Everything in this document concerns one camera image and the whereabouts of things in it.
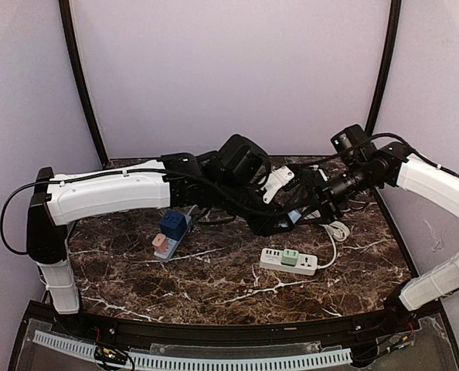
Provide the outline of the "light blue plug adapter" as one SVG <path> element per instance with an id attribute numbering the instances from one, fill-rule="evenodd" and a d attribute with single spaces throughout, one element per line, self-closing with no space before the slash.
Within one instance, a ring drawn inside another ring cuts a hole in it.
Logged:
<path id="1" fill-rule="evenodd" d="M 301 218 L 301 213 L 298 210 L 292 210 L 288 213 L 288 217 L 293 224 L 296 224 Z"/>

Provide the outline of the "green plug adapter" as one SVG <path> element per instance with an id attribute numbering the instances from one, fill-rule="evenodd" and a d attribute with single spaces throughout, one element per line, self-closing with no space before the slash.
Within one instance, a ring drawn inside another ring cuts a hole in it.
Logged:
<path id="1" fill-rule="evenodd" d="M 286 266 L 295 267 L 300 253 L 292 249 L 284 249 L 281 254 L 281 263 Z"/>

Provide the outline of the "blue cube socket adapter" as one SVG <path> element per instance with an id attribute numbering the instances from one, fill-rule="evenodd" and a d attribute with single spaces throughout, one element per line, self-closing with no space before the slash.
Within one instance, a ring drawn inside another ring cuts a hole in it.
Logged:
<path id="1" fill-rule="evenodd" d="M 188 229 L 185 215 L 168 210 L 159 222 L 161 233 L 171 240 L 180 241 Z"/>

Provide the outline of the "pink plug adapter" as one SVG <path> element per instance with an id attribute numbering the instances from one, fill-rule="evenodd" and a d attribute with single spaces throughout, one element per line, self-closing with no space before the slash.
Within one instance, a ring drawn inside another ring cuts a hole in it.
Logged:
<path id="1" fill-rule="evenodd" d="M 159 233 L 152 241 L 152 246 L 158 254 L 164 254 L 168 249 L 168 241 L 166 235 Z"/>

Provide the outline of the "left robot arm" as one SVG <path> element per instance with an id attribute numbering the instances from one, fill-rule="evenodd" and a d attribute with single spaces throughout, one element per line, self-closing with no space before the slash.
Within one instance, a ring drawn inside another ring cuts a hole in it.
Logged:
<path id="1" fill-rule="evenodd" d="M 34 182 L 16 190 L 33 190 L 23 254 L 41 270 L 55 311 L 76 315 L 81 299 L 69 260 L 69 224 L 131 209 L 217 207 L 244 218 L 255 234 L 270 235 L 281 223 L 293 226 L 291 208 L 273 199 L 296 178 L 287 166 L 271 169 L 264 155 L 224 165 L 215 155 L 174 154 L 78 175 L 41 168 Z"/>

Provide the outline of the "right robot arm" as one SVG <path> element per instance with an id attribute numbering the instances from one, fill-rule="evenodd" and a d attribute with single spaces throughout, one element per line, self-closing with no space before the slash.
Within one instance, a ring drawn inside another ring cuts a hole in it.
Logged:
<path id="1" fill-rule="evenodd" d="M 374 140 L 391 143 L 377 148 Z M 332 139 L 346 172 L 325 180 L 322 193 L 334 203 L 372 187 L 385 185 L 416 194 L 459 219 L 459 175 L 421 155 L 396 134 L 368 136 L 357 124 Z M 431 271 L 402 283 L 385 301 L 384 308 L 398 316 L 459 291 L 459 252 Z"/>

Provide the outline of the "white power strip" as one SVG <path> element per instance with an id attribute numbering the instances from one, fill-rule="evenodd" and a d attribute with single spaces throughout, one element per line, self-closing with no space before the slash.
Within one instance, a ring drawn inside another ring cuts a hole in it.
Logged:
<path id="1" fill-rule="evenodd" d="M 318 269 L 318 258 L 297 250 L 263 248 L 259 266 L 272 271 L 313 276 Z"/>

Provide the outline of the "light blue power strip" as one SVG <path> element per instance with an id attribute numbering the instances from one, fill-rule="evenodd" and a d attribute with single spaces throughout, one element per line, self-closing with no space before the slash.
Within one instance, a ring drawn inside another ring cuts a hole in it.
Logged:
<path id="1" fill-rule="evenodd" d="M 174 253 L 178 249 L 180 243 L 184 240 L 184 238 L 187 235 L 190 227 L 192 226 L 192 217 L 190 215 L 188 215 L 188 214 L 184 214 L 184 215 L 185 215 L 185 218 L 186 218 L 186 221 L 187 221 L 187 225 L 188 225 L 188 229 L 185 232 L 185 235 L 183 236 L 183 238 L 180 241 L 171 240 L 171 239 L 167 238 L 168 249 L 166 250 L 166 252 L 164 254 L 158 254 L 158 253 L 154 252 L 154 256 L 155 256 L 155 258 L 157 260 L 160 260 L 161 262 L 164 262 L 164 263 L 167 263 L 168 261 L 170 261 L 172 256 L 174 255 Z"/>

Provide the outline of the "black front rail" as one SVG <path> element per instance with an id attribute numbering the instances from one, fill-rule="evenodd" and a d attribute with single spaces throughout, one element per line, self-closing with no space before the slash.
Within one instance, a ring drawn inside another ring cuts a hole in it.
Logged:
<path id="1" fill-rule="evenodd" d="M 274 325 L 174 325 L 128 320 L 84 313 L 59 316 L 45 308 L 43 320 L 63 334 L 85 339 L 98 336 L 108 345 L 138 347 L 150 345 L 202 345 L 243 347 L 287 345 L 319 341 L 322 345 L 370 345 L 380 336 L 394 334 L 406 325 L 395 327 L 381 311 L 312 322 Z"/>

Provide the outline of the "right black frame post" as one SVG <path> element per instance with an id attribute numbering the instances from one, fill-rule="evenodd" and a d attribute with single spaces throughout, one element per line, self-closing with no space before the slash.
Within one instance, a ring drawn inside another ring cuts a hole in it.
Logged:
<path id="1" fill-rule="evenodd" d="M 369 108 L 369 114 L 365 122 L 365 132 L 372 135 L 376 122 L 379 117 L 380 108 L 383 102 L 391 62 L 393 59 L 394 49 L 396 45 L 396 36 L 398 32 L 400 13 L 402 8 L 401 0 L 392 0 L 389 6 L 389 16 L 386 26 L 386 37 L 383 43 L 382 55 L 379 64 L 379 72 L 376 79 L 376 85 L 372 95 L 372 102 Z"/>

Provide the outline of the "black frame post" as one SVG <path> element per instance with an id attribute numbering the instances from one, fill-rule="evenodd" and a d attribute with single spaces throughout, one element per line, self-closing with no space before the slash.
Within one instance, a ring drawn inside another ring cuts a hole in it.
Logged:
<path id="1" fill-rule="evenodd" d="M 87 129 L 92 139 L 100 165 L 104 167 L 108 164 L 109 158 L 104 141 L 100 134 L 99 125 L 97 123 L 92 101 L 90 99 L 83 65 L 80 58 L 77 35 L 73 23 L 72 2 L 69 0 L 59 0 L 58 5 L 66 49 L 73 73 L 76 91 L 80 99 L 83 116 L 85 117 Z"/>
<path id="2" fill-rule="evenodd" d="M 379 64 L 379 72 L 376 79 L 376 85 L 372 95 L 372 102 L 369 108 L 369 114 L 365 122 L 365 132 L 372 135 L 376 122 L 379 117 L 380 108 L 383 102 L 391 62 L 393 59 L 394 49 L 396 45 L 396 36 L 398 32 L 400 13 L 402 8 L 401 0 L 392 0 L 389 6 L 389 16 L 386 26 L 386 37 L 383 43 L 382 55 Z"/>

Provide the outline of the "left black frame post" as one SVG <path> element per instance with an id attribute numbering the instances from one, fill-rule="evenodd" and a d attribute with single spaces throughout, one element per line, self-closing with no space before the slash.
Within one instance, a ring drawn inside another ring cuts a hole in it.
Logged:
<path id="1" fill-rule="evenodd" d="M 66 49 L 73 73 L 76 91 L 80 99 L 83 116 L 85 117 L 87 129 L 92 139 L 100 165 L 104 167 L 108 164 L 109 158 L 104 141 L 100 134 L 99 125 L 97 123 L 92 101 L 90 99 L 83 65 L 80 58 L 77 35 L 73 23 L 72 2 L 69 0 L 59 0 L 58 5 Z"/>

